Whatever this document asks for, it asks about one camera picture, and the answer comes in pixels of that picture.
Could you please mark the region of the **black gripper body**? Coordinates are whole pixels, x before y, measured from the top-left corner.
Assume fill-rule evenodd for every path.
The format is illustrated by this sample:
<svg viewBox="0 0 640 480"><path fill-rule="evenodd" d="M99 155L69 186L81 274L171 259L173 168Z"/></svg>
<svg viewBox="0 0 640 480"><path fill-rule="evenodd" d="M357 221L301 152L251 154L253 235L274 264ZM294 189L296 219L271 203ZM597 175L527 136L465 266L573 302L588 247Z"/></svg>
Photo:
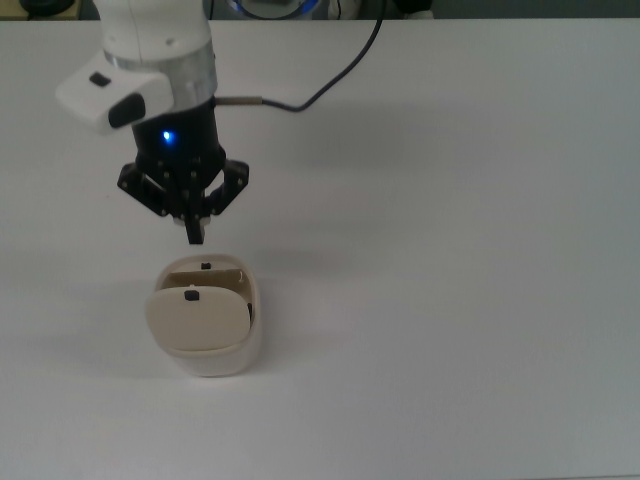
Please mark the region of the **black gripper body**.
<svg viewBox="0 0 640 480"><path fill-rule="evenodd" d="M195 170L216 176L223 169L226 156L211 100L138 123L132 132L137 147L135 164L144 173L170 170L182 175Z"/></svg>

